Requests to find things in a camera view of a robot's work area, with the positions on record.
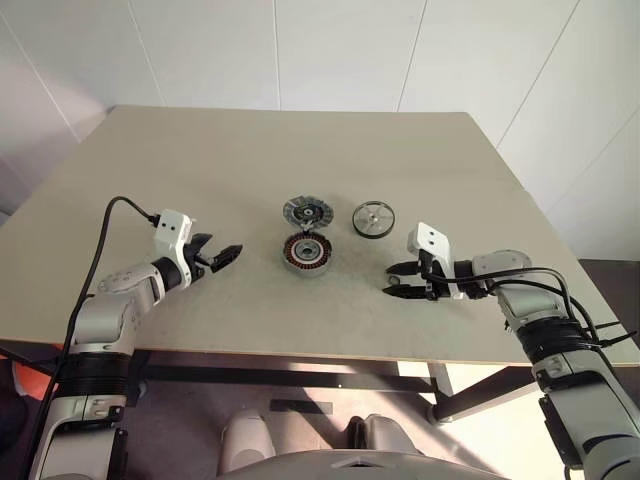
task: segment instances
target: metal disc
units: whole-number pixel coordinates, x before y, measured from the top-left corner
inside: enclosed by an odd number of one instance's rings
[[[355,209],[353,228],[364,238],[376,239],[389,234],[396,223],[396,215],[389,205],[373,200]]]
[[[309,231],[329,225],[333,209],[315,197],[300,195],[284,204],[282,215],[294,227]]]

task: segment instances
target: pulley wheel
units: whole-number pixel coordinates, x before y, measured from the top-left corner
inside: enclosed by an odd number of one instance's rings
[[[373,200],[355,209],[352,218],[356,233],[364,238],[386,237],[396,223],[392,208],[384,202]]]

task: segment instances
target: black cable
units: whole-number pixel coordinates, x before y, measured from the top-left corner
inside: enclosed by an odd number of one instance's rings
[[[547,275],[551,275],[555,277],[555,279],[560,284],[560,290],[562,291],[562,299],[564,300],[564,307],[567,311],[567,315],[573,320],[576,319],[573,309],[571,308],[571,299],[569,297],[569,290],[567,288],[567,282],[565,281],[562,274],[553,268],[547,267],[527,267],[527,268],[516,268],[513,270],[501,270],[498,272],[485,273],[482,275],[472,275],[469,277],[459,277],[459,278],[445,278],[440,277],[438,275],[433,275],[431,273],[426,273],[425,278],[434,283],[470,283],[470,282],[479,282],[481,280],[493,280],[494,278],[499,277],[510,277],[513,275],[521,275],[523,273],[546,273]]]
[[[496,288],[498,288],[498,287],[500,287],[502,285],[528,285],[530,287],[542,288],[543,290],[547,290],[549,292],[555,293],[556,295],[562,295],[563,294],[563,292],[561,290],[558,290],[557,288],[554,288],[554,287],[552,287],[550,285],[545,285],[544,283],[532,282],[530,280],[516,280],[516,279],[499,280],[499,281],[493,283],[489,288],[487,288],[487,293],[489,293],[489,294],[492,293]],[[597,330],[595,328],[595,325],[594,325],[593,321],[591,320],[591,316],[589,315],[589,313],[587,313],[587,310],[575,298],[569,296],[569,300],[570,300],[571,304],[576,307],[578,312],[580,312],[580,315],[582,316],[582,318],[584,319],[585,323],[587,324],[587,327],[589,329],[589,333],[591,334],[592,339],[595,342],[600,343],[600,338],[598,337],[598,332],[597,332]]]
[[[78,314],[80,313],[80,309],[82,308],[82,304],[87,299],[89,287],[91,286],[91,282],[93,281],[93,277],[98,268],[98,263],[100,262],[100,257],[102,256],[102,250],[104,249],[104,244],[107,239],[107,230],[109,228],[109,220],[111,218],[111,211],[113,210],[113,206],[118,202],[125,202],[129,206],[131,206],[134,210],[136,210],[140,215],[145,217],[149,222],[151,222],[154,226],[158,225],[159,215],[150,215],[145,212],[142,208],[136,205],[133,201],[128,199],[127,197],[117,196],[111,199],[111,201],[107,204],[107,207],[104,211],[104,217],[102,219],[102,227],[100,228],[100,236],[98,238],[98,244],[96,246],[96,251],[93,254],[93,260],[91,261],[91,266],[89,267],[89,271],[87,272],[87,276],[84,279],[84,283],[82,284],[82,289],[80,290],[80,294],[78,295],[78,299],[76,300],[76,304],[73,307],[71,315],[69,317],[69,323],[67,324],[67,333],[64,338],[64,345],[62,350],[60,351],[60,356],[58,359],[58,363],[56,364],[56,368],[49,380],[49,384],[47,385],[47,389],[45,390],[44,396],[42,398],[42,402],[40,403],[40,408],[38,409],[38,414],[36,416],[33,430],[31,432],[31,438],[29,439],[29,445],[27,448],[27,453],[24,458],[24,463],[22,465],[22,474],[21,478],[27,480],[29,477],[29,473],[32,468],[33,459],[36,454],[36,450],[38,448],[38,443],[40,442],[40,436],[42,435],[42,431],[44,429],[44,423],[47,419],[47,414],[49,413],[49,405],[51,404],[51,397],[53,395],[53,388],[60,376],[60,371],[64,365],[67,355],[69,354],[69,349],[71,348],[71,339],[73,337],[73,332],[76,326],[76,320],[78,318]]]

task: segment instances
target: metal part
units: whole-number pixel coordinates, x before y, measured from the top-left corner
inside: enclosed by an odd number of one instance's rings
[[[396,215],[386,203],[372,200],[354,210],[351,223],[358,235],[375,240],[389,235],[396,223]]]
[[[304,277],[323,274],[331,260],[331,242],[319,233],[300,232],[290,236],[282,251],[286,265]]]
[[[533,392],[536,388],[530,367],[505,367],[449,398],[438,399],[431,412],[432,418],[442,422],[466,417],[517,398],[525,392]]]
[[[294,227],[308,232],[329,225],[333,220],[333,209],[315,197],[300,195],[284,204],[282,215]]]
[[[293,370],[258,370],[253,368],[192,367],[147,365],[140,372],[145,380],[283,387],[319,387],[374,390],[378,392],[433,393],[421,377],[375,375],[370,373],[301,372]]]

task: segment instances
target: table leg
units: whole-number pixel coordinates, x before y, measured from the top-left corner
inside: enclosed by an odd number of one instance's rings
[[[466,417],[518,398],[537,389],[531,367],[505,367],[469,388],[439,399],[427,414],[431,423]]]

